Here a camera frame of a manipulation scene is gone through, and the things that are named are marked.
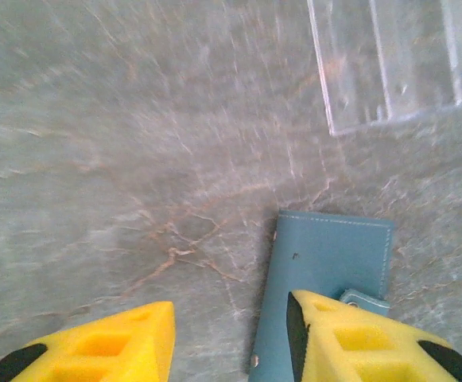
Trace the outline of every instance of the gray marble surface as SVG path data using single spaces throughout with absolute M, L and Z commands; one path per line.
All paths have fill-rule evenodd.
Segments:
M 279 208 L 394 220 L 462 352 L 462 111 L 330 137 L 303 1 L 0 0 L 0 357 L 172 300 L 171 380 L 246 380 Z

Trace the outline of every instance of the black rubber edge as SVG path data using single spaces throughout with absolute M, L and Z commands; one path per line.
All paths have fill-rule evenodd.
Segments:
M 458 352 L 431 341 L 418 341 L 418 344 L 453 378 L 462 382 L 462 356 Z
M 303 309 L 300 303 L 289 292 L 287 298 L 287 336 L 291 350 L 294 382 L 301 382 L 303 377 L 307 344 L 309 343 L 309 329 L 309 326 L 305 327 Z
M 47 351 L 47 345 L 34 344 L 15 350 L 0 360 L 0 382 L 9 382 Z

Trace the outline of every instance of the blue wallet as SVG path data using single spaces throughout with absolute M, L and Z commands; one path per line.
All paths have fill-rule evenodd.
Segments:
M 293 382 L 286 327 L 291 290 L 386 315 L 392 230 L 388 220 L 280 211 L 249 382 Z

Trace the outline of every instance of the wallet stitching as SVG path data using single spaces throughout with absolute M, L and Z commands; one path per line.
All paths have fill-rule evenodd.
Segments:
M 378 223 L 364 223 L 362 221 L 348 221 L 348 220 L 331 220 L 331 219 L 321 219 L 319 217 L 307 217 L 307 216 L 293 216 L 293 215 L 284 215 L 279 214 L 279 217 L 286 217 L 287 219 L 298 219 L 298 220 L 312 220 L 312 221 L 323 221 L 325 223 L 340 223 L 340 224 L 350 224 L 350 225 L 366 225 L 369 227 L 381 227 L 386 228 L 386 243 L 384 244 L 384 254 L 382 256 L 382 270 L 381 270 L 381 280 L 379 283 L 379 295 L 384 294 L 384 287 L 386 281 L 386 260 L 388 257 L 388 249 L 390 248 L 390 233 L 391 229 L 389 225 L 378 224 Z
M 387 302 L 385 302 L 385 305 L 379 303 L 377 300 L 374 300 L 372 297 L 369 297 L 369 296 L 360 296 L 359 294 L 356 294 L 356 293 L 353 293 L 353 292 L 349 292 L 345 295 L 345 297 L 356 297 L 357 299 L 362 299 L 362 300 L 365 300 L 366 302 L 369 302 L 370 304 L 374 304 L 376 306 L 380 306 L 382 308 L 389 308 L 390 307 L 390 304 L 388 304 Z

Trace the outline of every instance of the blue leather wallet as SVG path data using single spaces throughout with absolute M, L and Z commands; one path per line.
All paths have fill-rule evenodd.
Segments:
M 292 382 L 287 297 L 302 289 L 386 314 L 393 222 L 280 211 L 249 382 Z

